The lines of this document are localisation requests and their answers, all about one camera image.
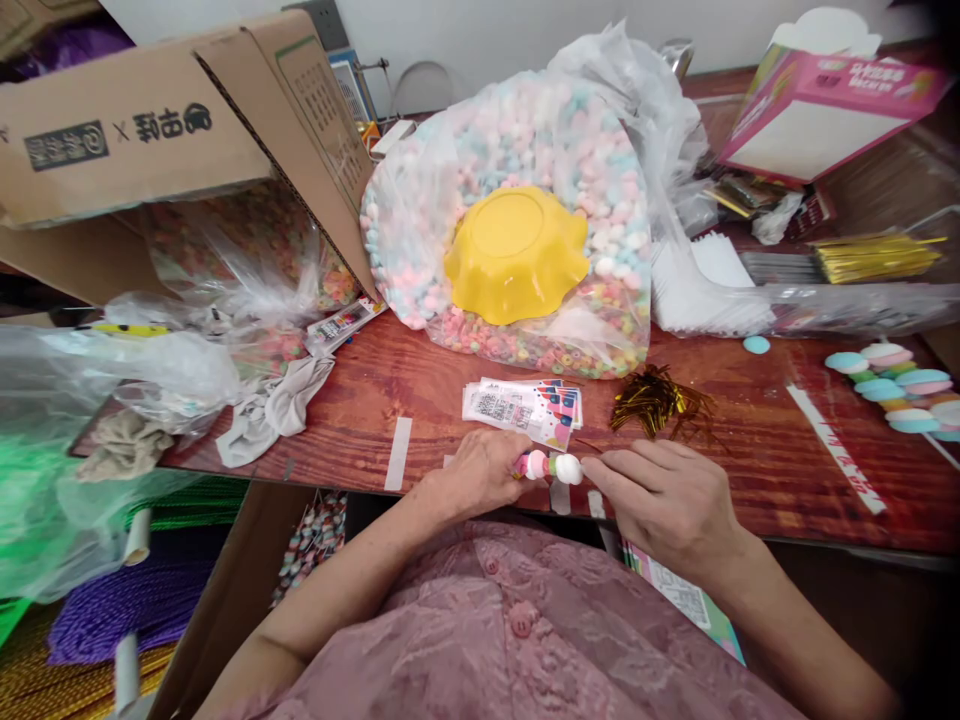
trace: pink button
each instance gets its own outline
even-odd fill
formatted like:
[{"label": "pink button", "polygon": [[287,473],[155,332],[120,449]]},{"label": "pink button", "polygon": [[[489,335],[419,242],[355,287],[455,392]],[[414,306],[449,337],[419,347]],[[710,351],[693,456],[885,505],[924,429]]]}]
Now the pink button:
[{"label": "pink button", "polygon": [[518,638],[530,637],[532,623],[528,617],[516,617],[510,619],[510,627],[513,628],[513,634]]}]

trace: pink lace shirt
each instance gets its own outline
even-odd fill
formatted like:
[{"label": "pink lace shirt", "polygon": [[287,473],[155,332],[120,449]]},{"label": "pink lace shirt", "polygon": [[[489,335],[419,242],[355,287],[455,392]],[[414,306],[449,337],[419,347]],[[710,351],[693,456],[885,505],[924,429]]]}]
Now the pink lace shirt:
[{"label": "pink lace shirt", "polygon": [[802,718],[647,582],[539,530],[436,538],[246,718]]}]

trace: person's right hand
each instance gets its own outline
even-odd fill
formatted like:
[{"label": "person's right hand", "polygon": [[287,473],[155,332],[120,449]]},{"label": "person's right hand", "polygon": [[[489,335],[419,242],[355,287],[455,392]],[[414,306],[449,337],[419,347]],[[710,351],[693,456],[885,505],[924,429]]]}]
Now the person's right hand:
[{"label": "person's right hand", "polygon": [[582,465],[620,533],[708,592],[760,542],[737,522],[723,468],[685,445],[637,440]]}]

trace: person's left hand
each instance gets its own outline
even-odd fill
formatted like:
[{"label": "person's left hand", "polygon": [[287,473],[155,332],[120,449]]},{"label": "person's left hand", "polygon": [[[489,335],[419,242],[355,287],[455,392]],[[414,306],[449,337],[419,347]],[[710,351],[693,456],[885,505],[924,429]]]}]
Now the person's left hand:
[{"label": "person's left hand", "polygon": [[515,503],[539,481],[516,479],[513,464],[533,441],[508,430],[474,430],[447,467],[432,470],[415,488],[445,523],[469,520]]}]

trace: hand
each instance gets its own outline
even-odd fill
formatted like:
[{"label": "hand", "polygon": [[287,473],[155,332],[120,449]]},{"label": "hand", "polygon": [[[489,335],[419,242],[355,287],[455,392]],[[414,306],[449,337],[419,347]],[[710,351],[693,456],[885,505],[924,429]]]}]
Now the hand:
[{"label": "hand", "polygon": [[538,486],[513,477],[513,464],[533,441],[507,430],[474,430],[460,443],[453,461],[424,476],[416,490],[436,503],[441,522],[453,524],[515,503]]},{"label": "hand", "polygon": [[620,533],[707,592],[760,543],[737,522],[723,468],[685,445],[637,440],[582,465],[616,510]]}]

